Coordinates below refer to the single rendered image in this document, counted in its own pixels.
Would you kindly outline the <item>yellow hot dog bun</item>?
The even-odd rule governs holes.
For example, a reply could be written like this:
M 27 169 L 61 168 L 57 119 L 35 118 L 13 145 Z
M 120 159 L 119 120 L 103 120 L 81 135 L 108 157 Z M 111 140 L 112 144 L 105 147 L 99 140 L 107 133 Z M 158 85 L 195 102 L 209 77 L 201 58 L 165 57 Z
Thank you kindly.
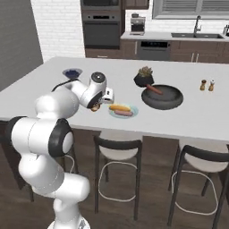
M 125 112 L 130 112 L 131 109 L 128 106 L 123 106 L 123 105 L 117 105 L 117 104 L 112 104 L 109 106 L 110 110 L 119 110 L 119 111 L 125 111 Z

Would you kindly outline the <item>pink sausage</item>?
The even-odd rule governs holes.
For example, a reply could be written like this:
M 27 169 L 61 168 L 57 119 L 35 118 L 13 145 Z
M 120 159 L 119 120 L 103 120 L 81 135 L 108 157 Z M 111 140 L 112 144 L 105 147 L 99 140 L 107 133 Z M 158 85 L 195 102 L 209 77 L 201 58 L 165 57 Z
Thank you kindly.
M 122 116 L 133 116 L 133 112 L 131 111 L 115 110 L 114 113 L 116 115 L 122 115 Z

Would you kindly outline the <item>light blue plate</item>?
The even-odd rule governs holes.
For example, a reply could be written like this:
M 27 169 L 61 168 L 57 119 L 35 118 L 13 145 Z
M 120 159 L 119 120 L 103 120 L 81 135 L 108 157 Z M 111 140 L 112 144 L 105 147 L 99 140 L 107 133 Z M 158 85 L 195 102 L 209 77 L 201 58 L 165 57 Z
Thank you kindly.
M 114 110 L 110 110 L 108 108 L 108 112 L 111 116 L 116 117 L 116 118 L 123 118 L 123 119 L 128 119 L 136 116 L 139 112 L 138 108 L 136 106 L 130 106 L 130 105 L 125 105 L 125 104 L 117 104 L 117 105 L 123 105 L 123 106 L 128 106 L 131 109 L 131 112 L 133 112 L 133 116 L 122 116 L 122 115 L 117 115 L 115 114 Z

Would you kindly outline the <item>dark blue plate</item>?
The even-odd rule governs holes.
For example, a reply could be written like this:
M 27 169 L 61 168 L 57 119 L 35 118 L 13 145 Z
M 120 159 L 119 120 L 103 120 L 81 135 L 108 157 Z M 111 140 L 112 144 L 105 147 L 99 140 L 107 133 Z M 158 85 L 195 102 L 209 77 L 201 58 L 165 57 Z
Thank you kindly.
M 70 80 L 77 79 L 81 74 L 82 70 L 77 68 L 66 69 L 63 71 L 63 75 Z

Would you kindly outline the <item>plant in black pot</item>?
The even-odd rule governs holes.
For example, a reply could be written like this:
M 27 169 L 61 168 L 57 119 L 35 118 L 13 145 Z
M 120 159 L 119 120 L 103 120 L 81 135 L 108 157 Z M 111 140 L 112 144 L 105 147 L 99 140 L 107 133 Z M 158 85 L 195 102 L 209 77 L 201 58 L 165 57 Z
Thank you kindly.
M 154 83 L 152 72 L 152 69 L 147 66 L 140 68 L 138 74 L 133 79 L 135 84 L 141 88 L 152 85 Z

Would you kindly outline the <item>dark grey frying pan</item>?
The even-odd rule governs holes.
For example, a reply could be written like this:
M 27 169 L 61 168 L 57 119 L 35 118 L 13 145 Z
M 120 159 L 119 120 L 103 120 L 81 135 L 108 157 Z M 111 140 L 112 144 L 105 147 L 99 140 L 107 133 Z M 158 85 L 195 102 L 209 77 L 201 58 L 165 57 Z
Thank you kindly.
M 154 88 L 160 90 L 162 95 L 151 89 L 144 89 L 141 93 L 142 101 L 152 108 L 170 110 L 178 107 L 183 102 L 183 94 L 178 88 L 164 84 L 155 84 Z

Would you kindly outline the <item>steel dishwasher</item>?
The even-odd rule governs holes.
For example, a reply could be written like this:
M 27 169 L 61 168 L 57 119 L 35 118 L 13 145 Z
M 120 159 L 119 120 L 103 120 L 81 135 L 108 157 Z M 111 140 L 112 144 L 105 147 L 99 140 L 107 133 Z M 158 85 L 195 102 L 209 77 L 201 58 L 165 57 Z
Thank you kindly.
M 140 60 L 168 61 L 170 49 L 170 41 L 142 40 L 138 42 L 137 57 Z

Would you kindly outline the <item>silver coffee machine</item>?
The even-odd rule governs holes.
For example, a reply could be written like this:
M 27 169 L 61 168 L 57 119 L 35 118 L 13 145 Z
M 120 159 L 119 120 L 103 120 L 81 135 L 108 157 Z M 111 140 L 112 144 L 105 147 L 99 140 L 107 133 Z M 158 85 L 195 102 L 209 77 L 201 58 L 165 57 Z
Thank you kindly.
M 137 13 L 131 15 L 131 34 L 143 35 L 145 33 L 145 17 L 139 16 Z

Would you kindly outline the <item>black microwave oven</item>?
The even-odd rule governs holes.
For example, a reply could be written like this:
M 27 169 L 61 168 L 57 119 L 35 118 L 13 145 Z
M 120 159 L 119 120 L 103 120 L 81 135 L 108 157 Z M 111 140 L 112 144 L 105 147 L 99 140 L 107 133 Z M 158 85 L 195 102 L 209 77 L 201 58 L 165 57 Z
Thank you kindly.
M 88 7 L 118 7 L 119 0 L 81 0 L 83 6 Z

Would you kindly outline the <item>brown base cupboards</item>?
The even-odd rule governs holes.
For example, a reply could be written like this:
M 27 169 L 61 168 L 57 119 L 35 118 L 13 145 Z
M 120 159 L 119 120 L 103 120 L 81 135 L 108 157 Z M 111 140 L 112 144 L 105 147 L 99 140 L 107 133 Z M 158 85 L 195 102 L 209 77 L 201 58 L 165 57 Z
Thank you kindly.
M 137 40 L 125 39 L 119 49 L 85 49 L 85 56 L 91 58 L 139 60 Z M 181 41 L 171 40 L 172 62 L 229 64 L 229 42 L 223 41 Z

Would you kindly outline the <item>grey sink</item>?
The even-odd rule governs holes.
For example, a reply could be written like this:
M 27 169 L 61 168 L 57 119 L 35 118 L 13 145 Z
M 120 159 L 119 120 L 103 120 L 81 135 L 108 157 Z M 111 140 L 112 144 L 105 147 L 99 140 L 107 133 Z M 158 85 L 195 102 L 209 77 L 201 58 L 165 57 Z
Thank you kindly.
M 207 33 L 171 33 L 172 38 L 224 38 L 220 34 L 207 34 Z

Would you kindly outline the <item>silver tap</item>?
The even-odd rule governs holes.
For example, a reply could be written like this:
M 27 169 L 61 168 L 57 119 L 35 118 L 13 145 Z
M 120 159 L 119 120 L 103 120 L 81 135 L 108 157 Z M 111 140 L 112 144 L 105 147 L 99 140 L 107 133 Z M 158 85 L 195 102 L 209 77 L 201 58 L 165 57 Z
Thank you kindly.
M 196 34 L 198 31 L 201 31 L 201 26 L 199 26 L 199 20 L 201 19 L 201 16 L 198 15 L 196 18 L 193 34 Z

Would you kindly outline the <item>window with grey blinds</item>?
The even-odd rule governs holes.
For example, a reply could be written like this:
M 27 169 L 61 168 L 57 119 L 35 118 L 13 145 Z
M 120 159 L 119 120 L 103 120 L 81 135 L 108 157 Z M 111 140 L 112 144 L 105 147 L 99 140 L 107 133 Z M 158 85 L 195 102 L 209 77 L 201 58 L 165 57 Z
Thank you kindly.
M 229 20 L 229 0 L 153 0 L 157 20 Z

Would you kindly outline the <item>black wall oven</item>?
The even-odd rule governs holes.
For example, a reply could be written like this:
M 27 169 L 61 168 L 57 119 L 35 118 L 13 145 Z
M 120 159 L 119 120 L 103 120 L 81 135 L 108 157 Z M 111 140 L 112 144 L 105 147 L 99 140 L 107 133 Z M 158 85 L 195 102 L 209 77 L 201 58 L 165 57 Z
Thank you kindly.
M 82 27 L 86 48 L 118 49 L 120 47 L 120 13 L 83 12 Z

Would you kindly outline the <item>brown wall cupboard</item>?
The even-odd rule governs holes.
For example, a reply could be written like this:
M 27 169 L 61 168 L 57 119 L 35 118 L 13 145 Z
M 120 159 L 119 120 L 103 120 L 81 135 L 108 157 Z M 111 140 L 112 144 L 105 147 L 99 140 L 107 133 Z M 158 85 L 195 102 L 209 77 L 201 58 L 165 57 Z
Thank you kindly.
M 149 0 L 125 0 L 127 10 L 145 10 L 149 8 Z

